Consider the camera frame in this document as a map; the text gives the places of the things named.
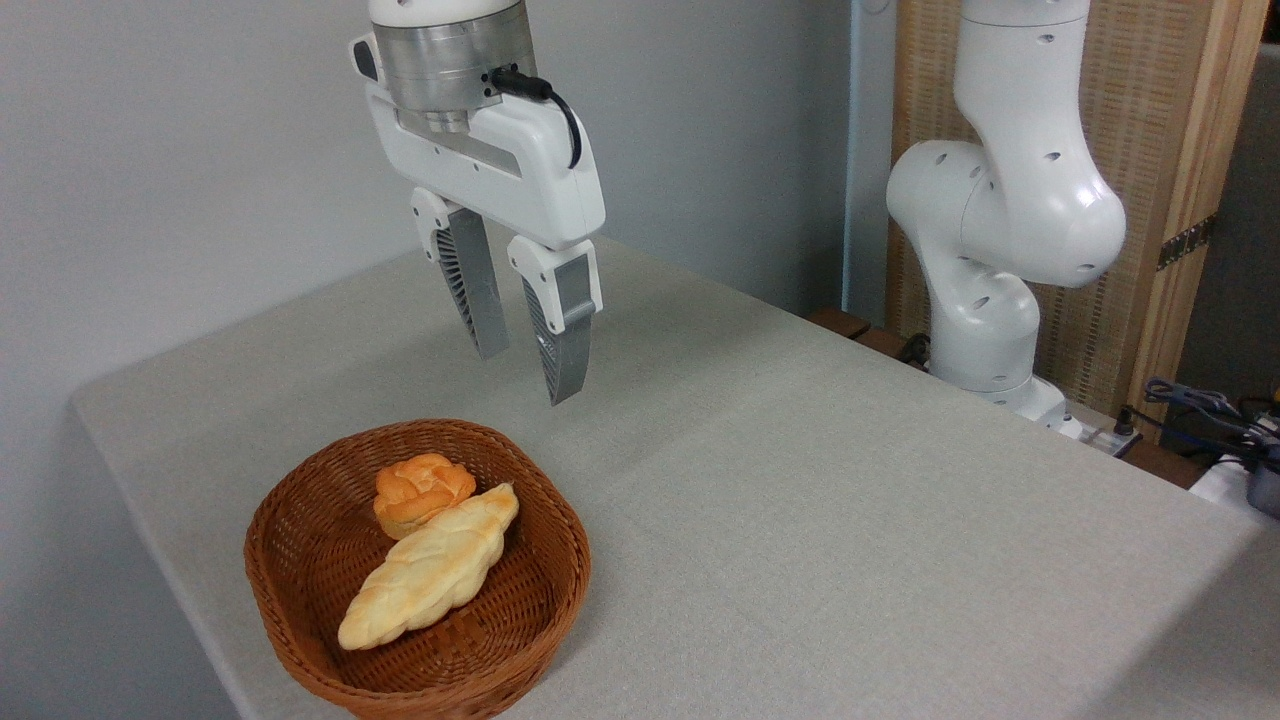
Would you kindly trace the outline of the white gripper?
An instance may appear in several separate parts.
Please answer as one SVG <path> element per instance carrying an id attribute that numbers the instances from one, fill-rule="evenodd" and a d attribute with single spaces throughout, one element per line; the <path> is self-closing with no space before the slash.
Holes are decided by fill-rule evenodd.
<path id="1" fill-rule="evenodd" d="M 483 215 L 527 237 L 515 236 L 507 254 L 524 282 L 550 404 L 576 395 L 588 374 L 593 316 L 603 309 L 595 249 L 584 240 L 605 222 L 586 132 L 573 136 L 553 101 L 488 85 L 465 109 L 403 109 L 374 33 L 349 50 L 389 163 L 420 187 L 411 197 L 420 241 L 479 356 L 509 346 Z"/>

